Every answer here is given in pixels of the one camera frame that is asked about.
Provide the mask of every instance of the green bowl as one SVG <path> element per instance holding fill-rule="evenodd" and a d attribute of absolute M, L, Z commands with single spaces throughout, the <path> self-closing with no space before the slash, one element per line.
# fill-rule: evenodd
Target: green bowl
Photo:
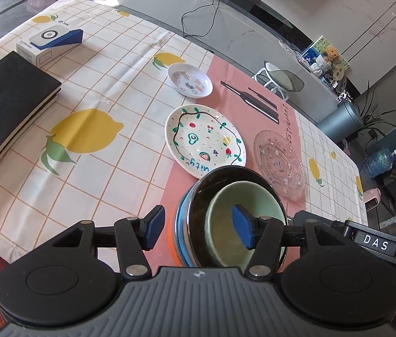
<path fill-rule="evenodd" d="M 254 217 L 269 216 L 281 220 L 285 215 L 274 196 L 262 186 L 250 181 L 237 181 L 223 187 L 211 200 L 205 214 L 205 242 L 214 261 L 223 267 L 248 265 L 254 250 L 244 248 L 232 225 L 232 207 L 241 204 Z M 282 247 L 282 258 L 285 248 Z"/>

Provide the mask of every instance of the metal screw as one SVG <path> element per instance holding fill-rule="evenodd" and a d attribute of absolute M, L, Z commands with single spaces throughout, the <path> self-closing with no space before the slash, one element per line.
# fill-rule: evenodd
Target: metal screw
<path fill-rule="evenodd" d="M 265 265 L 255 265 L 251 266 L 248 271 L 253 276 L 266 276 L 271 272 L 271 269 Z"/>
<path fill-rule="evenodd" d="M 142 276 L 148 272 L 146 266 L 143 265 L 131 265 L 126 268 L 126 273 L 129 276 Z"/>

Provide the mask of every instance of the white stool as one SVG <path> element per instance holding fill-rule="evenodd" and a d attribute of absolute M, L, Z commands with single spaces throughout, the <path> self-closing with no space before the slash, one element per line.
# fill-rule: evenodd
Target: white stool
<path fill-rule="evenodd" d="M 252 78 L 259 82 L 258 76 L 266 76 L 267 80 L 263 80 L 266 81 L 264 87 L 271 85 L 272 88 L 270 91 L 272 93 L 280 93 L 280 96 L 282 96 L 284 101 L 288 100 L 287 92 L 299 92 L 304 88 L 304 82 L 295 74 L 284 69 L 279 69 L 275 65 L 266 61 L 264 64 L 264 67 L 262 67 Z"/>

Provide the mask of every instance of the power outlet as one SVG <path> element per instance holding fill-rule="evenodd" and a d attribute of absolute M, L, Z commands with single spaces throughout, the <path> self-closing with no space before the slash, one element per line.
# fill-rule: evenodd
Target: power outlet
<path fill-rule="evenodd" d="M 377 133 L 376 133 L 376 131 L 374 129 L 369 129 L 368 130 L 368 134 L 370 135 L 370 137 L 372 139 L 377 138 Z"/>

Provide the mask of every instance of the small white bowl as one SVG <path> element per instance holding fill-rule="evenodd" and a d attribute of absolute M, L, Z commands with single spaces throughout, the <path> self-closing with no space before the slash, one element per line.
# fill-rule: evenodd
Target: small white bowl
<path fill-rule="evenodd" d="M 209 96 L 214 89 L 203 71 L 187 63 L 174 63 L 168 67 L 168 78 L 177 92 L 194 99 Z"/>

